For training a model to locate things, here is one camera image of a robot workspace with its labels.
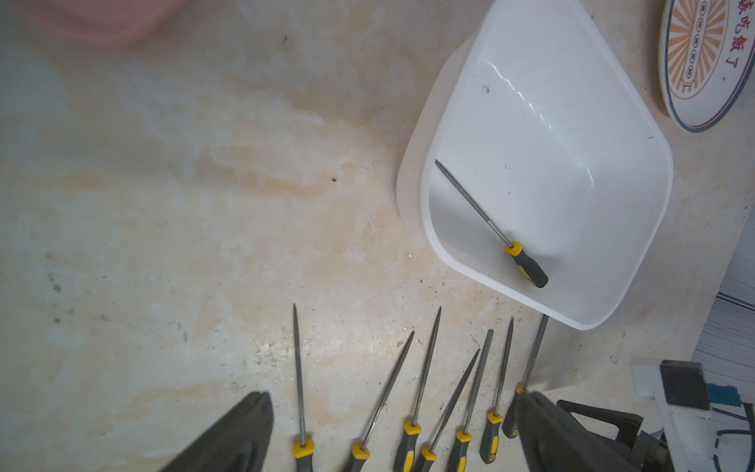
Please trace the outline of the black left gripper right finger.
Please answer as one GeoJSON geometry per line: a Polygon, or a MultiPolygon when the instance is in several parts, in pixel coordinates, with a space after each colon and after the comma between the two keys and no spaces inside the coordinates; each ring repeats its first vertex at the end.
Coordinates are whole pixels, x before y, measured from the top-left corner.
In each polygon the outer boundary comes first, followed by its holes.
{"type": "Polygon", "coordinates": [[[531,471],[635,469],[542,393],[521,393],[515,420],[531,471]]]}

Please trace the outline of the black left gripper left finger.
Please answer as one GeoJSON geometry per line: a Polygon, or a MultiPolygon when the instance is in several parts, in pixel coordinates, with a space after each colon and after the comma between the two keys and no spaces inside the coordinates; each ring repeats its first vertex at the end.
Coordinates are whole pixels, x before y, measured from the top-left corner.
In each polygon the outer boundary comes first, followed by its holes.
{"type": "Polygon", "coordinates": [[[249,393],[162,471],[262,471],[273,422],[269,393],[249,393]]]}

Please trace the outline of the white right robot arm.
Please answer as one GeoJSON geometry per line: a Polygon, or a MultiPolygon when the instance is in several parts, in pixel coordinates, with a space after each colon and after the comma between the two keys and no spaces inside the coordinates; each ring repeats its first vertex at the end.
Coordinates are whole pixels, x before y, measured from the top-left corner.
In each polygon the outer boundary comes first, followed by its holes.
{"type": "Polygon", "coordinates": [[[637,471],[752,471],[754,400],[733,385],[705,379],[700,363],[637,359],[635,393],[656,402],[661,428],[641,429],[633,414],[561,400],[570,416],[613,425],[611,437],[592,437],[637,471]]]}

